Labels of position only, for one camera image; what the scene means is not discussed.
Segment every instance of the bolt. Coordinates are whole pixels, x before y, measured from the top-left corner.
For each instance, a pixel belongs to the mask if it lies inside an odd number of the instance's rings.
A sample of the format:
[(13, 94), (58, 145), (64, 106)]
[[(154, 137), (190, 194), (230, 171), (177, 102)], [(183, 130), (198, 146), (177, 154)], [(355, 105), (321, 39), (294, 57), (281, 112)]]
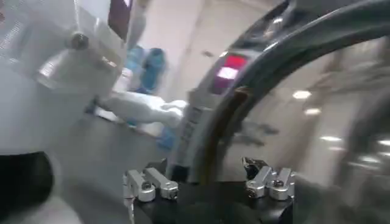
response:
[(274, 181), (274, 187), (283, 187), (284, 182), (281, 180), (275, 180)]
[(71, 48), (76, 50), (84, 50), (88, 48), (89, 39), (82, 33), (74, 33), (71, 37), (70, 45)]
[(248, 192), (248, 196), (249, 196), (250, 198), (256, 198), (256, 197), (257, 197), (256, 192), (255, 192), (254, 190), (252, 190), (252, 189), (247, 189), (247, 192)]
[(141, 185), (142, 190), (148, 190), (148, 189), (150, 189), (151, 187), (152, 187), (152, 184), (151, 184), (151, 182), (149, 182), (149, 181), (145, 181), (145, 182), (143, 182), (142, 185)]

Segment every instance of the silver bracket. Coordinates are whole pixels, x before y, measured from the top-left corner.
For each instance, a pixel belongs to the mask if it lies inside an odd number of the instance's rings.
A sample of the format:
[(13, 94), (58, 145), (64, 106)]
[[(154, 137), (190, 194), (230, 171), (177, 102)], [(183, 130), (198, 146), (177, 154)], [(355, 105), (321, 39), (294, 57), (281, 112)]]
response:
[(289, 168), (283, 168), (279, 175), (268, 184), (269, 196), (275, 200), (287, 200), (294, 196), (293, 172)]
[(263, 166), (253, 180), (246, 182), (246, 188), (251, 198), (260, 198), (265, 195), (267, 182), (272, 180), (272, 168)]
[(175, 200), (179, 191), (179, 185), (175, 181), (168, 180), (157, 169), (151, 167), (144, 169), (145, 179), (152, 182), (154, 186), (160, 188), (161, 197)]
[(146, 181), (136, 170), (126, 172), (127, 193), (125, 197), (137, 198), (142, 202), (149, 202), (155, 198), (155, 187)]

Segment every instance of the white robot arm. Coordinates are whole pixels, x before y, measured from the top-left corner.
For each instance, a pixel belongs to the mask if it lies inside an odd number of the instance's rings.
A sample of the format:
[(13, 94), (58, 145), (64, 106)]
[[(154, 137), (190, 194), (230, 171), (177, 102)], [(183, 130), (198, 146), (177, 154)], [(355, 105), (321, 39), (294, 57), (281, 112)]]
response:
[(161, 122), (176, 128), (187, 103), (175, 100), (166, 103), (162, 98), (133, 92), (111, 93), (99, 101), (99, 106), (125, 121), (141, 123)]

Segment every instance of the white plastic cover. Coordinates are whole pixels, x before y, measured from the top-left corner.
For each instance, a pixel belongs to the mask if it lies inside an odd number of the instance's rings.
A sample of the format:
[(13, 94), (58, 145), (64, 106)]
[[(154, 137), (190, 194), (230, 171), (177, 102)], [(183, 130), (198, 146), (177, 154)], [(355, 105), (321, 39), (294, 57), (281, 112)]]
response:
[(120, 75), (130, 32), (120, 38), (104, 16), (81, 7), (91, 3), (0, 5), (0, 154), (45, 149)]

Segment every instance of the wall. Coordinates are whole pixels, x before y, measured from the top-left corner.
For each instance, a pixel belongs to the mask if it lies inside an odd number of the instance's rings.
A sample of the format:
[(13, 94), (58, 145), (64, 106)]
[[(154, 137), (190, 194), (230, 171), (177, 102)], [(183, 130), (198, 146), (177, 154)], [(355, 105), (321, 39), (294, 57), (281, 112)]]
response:
[(179, 85), (171, 96), (186, 100), (187, 92), (198, 86), (220, 54), (265, 13), (237, 0), (208, 1), (175, 79)]
[(153, 0), (146, 13), (146, 28), (139, 44), (165, 50), (168, 68), (163, 74), (158, 95), (169, 98), (177, 68), (191, 41), (205, 0)]

